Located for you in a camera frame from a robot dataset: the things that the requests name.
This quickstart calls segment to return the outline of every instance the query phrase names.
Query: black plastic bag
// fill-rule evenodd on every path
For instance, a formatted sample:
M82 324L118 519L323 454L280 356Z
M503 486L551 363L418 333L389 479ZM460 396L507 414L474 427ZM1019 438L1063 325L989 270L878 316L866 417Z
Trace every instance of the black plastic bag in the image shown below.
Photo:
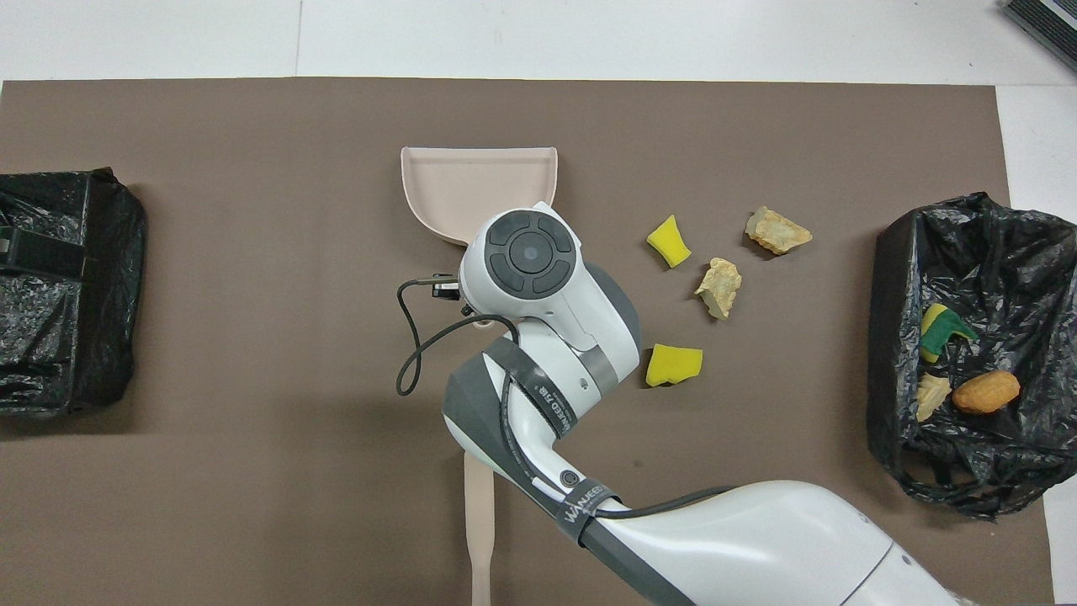
M920 358L921 318L942 302L979 339ZM989 415L949 398L918 423L926 370L956 390L1002 369L1021 395ZM876 244L868 329L868 445L905 492L993 520L1077 471L1077 226L985 193L913 210Z
M111 169L0 174L0 415L123 397L144 248L145 212Z

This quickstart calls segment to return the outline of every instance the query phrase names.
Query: green and yellow object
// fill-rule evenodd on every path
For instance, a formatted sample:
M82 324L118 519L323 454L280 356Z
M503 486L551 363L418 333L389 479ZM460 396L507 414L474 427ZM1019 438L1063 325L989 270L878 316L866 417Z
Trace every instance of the green and yellow object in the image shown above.
M962 322L956 312L941 302L935 302L924 312L924 318L920 323L920 357L927 364L937 363L942 348L954 335L969 341L976 341L980 338L975 330Z
M703 351L689 348L670 348L655 343L655 351L647 365L647 385L681 383L699 375L703 368Z
M647 236L647 243L655 246L655 250L662 255L670 267L676 267L682 260L687 258L691 251L684 244L681 238L681 229L676 228L676 219L670 217L662 221L658 228Z

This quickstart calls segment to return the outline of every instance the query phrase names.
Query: white tile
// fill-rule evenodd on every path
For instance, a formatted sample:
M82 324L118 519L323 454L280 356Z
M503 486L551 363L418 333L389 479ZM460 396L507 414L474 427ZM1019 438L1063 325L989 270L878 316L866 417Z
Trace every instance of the white tile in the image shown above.
M0 2L0 80L293 75L299 0Z
M300 75L1077 84L996 0L306 0Z
M1077 222L1077 86L999 86L1010 200ZM1044 495L1054 601L1077 603L1077 478Z

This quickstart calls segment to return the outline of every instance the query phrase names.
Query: brown mat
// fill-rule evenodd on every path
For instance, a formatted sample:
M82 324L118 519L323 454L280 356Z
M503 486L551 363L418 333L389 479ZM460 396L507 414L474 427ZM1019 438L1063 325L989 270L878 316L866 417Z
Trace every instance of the brown mat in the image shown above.
M700 378L633 378L561 447L626 503L815 482L960 593L1051 600L1038 504L993 525L913 502L863 428L873 238L953 195L1008 201L992 88L290 79L4 84L0 171L113 166L150 249L128 397L0 429L0 601L467 603L439 403L494 335L453 336L393 394L394 288L461 252L409 213L403 145L556 145L555 208L645 347L705 351ZM760 203L815 239L771 257L742 234ZM671 212L695 254L666 269L643 239ZM725 324L691 295L713 255L744 276ZM459 319L414 300L426 336ZM503 481L498 497L499 604L643 602Z

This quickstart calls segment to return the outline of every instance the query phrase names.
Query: white robotic arm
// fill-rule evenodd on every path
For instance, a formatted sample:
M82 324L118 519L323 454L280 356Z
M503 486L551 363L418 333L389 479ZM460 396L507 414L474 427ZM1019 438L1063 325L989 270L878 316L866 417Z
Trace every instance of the white robotic arm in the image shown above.
M955 604L822 488L764 482L630 510L558 455L554 443L632 372L641 349L628 297L579 248L540 202L490 219L464 254L468 305L521 320L519 343L494 340L449 379L443 413L465 450L656 604Z

